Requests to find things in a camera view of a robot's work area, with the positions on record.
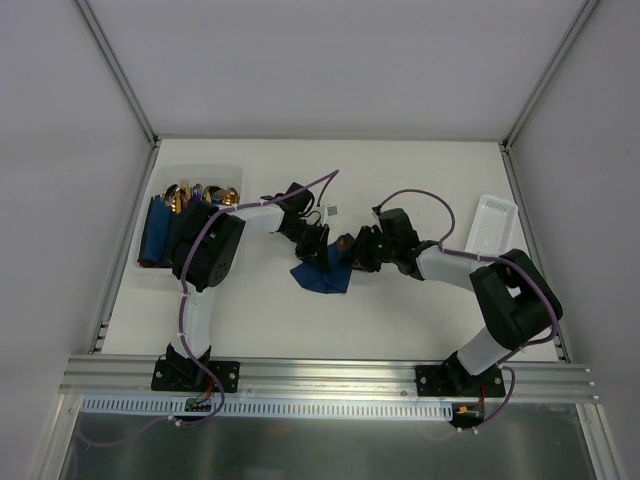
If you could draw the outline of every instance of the blue cloth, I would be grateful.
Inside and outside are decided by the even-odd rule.
[[[160,196],[149,203],[147,221],[142,232],[138,262],[143,267],[156,267],[164,258],[164,247],[169,235],[171,208],[164,204]]]
[[[337,242],[329,245],[329,273],[322,273],[308,263],[301,263],[291,270],[291,275],[298,284],[312,292],[318,293],[347,293],[351,280],[351,267],[340,265],[340,259],[349,250],[338,252]]]

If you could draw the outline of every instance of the white enclosure panel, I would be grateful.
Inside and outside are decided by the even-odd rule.
[[[70,1],[0,2],[0,65],[0,478],[23,479],[147,146]]]
[[[157,165],[213,161],[243,167],[242,202],[339,168],[324,197],[339,211],[331,219],[330,242],[342,233],[357,235],[360,226],[373,224],[371,207],[398,189],[414,187],[436,192],[451,203],[457,228],[447,244],[461,249],[480,196],[511,199],[495,143],[164,140]],[[439,239],[449,229],[446,210],[428,197],[402,195],[391,207],[406,210],[422,239]],[[511,245],[524,248],[519,224]],[[353,272],[346,295],[303,290],[289,273],[300,263],[294,248],[282,235],[243,241],[234,268],[217,287],[211,318],[213,355],[440,360],[484,326],[471,292],[418,282],[402,276],[395,265],[384,265],[379,273]],[[127,266],[103,353],[164,353],[177,332],[178,281],[152,277]],[[550,344],[518,357],[556,358]]]
[[[515,161],[575,361],[589,363],[640,478],[640,3],[605,1],[516,143]]]
[[[583,0],[92,0],[161,134],[503,139]]]

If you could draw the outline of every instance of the metal extrusion profile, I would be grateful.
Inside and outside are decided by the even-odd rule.
[[[613,446],[602,405],[576,405],[593,470],[598,480],[626,480],[622,461]]]
[[[144,192],[146,190],[147,183],[149,182],[149,178],[151,177],[153,167],[155,166],[159,150],[160,145],[158,144],[149,151],[140,176],[140,181],[138,182],[138,188],[135,191],[135,196],[131,199],[131,209],[128,212],[126,227],[120,243],[118,244],[118,249],[115,252],[106,288],[100,297],[96,327],[93,332],[89,348],[89,352],[91,353],[101,350],[104,338],[107,335],[109,320],[111,319],[111,313],[113,311],[113,306],[116,303],[116,297],[118,296],[118,291],[120,289],[120,282],[122,281],[122,276],[127,263],[127,255],[129,253],[131,239],[133,238],[136,218],[138,217],[138,211],[142,206]]]
[[[542,256],[540,255],[540,250],[535,240],[535,235],[531,226],[531,220],[529,219],[529,213],[527,211],[525,200],[522,195],[522,190],[520,189],[520,183],[518,182],[513,159],[511,157],[511,154],[503,146],[500,146],[500,153],[502,154],[502,161],[504,163],[504,169],[507,173],[507,179],[509,181],[511,193],[513,194],[514,202],[516,203],[516,205],[518,205],[518,216],[520,217],[520,224],[522,225],[525,242],[527,243],[527,248],[529,249],[529,256],[531,257],[531,261],[540,271],[540,273],[546,276],[544,265],[542,262]],[[558,354],[558,359],[570,362],[571,348],[567,340],[567,334],[563,322],[560,322],[560,329],[558,331],[557,340],[558,341],[554,342],[554,344],[556,347],[556,353]]]
[[[416,402],[416,365],[440,362],[225,359],[240,362],[238,397],[255,399],[380,400]],[[61,393],[166,395],[151,390],[156,357],[75,355],[69,360]],[[509,364],[517,375],[514,403],[594,404],[595,382],[584,365]],[[505,375],[505,382],[510,379]],[[466,401],[442,397],[440,401]],[[501,399],[487,399],[500,402]]]

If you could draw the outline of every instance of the white wall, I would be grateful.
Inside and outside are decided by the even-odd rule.
[[[1,2],[0,65],[0,478],[21,479],[147,147],[70,1]]]
[[[501,140],[583,0],[92,0],[160,134]]]
[[[515,162],[576,361],[640,478],[640,3],[609,0],[576,45]]]

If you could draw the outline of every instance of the white tray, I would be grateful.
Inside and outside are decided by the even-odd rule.
[[[166,187],[173,183],[180,183],[186,180],[189,185],[201,183],[203,186],[219,185],[222,188],[233,187],[240,195],[242,202],[243,171],[238,165],[226,163],[193,163],[180,165],[161,165],[151,172],[147,189],[144,193],[144,200],[138,220],[133,231],[131,246],[129,247],[129,259],[127,267],[135,273],[143,275],[171,276],[170,268],[143,268],[138,264],[138,254],[140,252],[140,240],[147,218],[147,210],[151,197],[161,194]]]
[[[482,195],[465,250],[483,255],[506,253],[517,217],[518,206],[515,203]]]

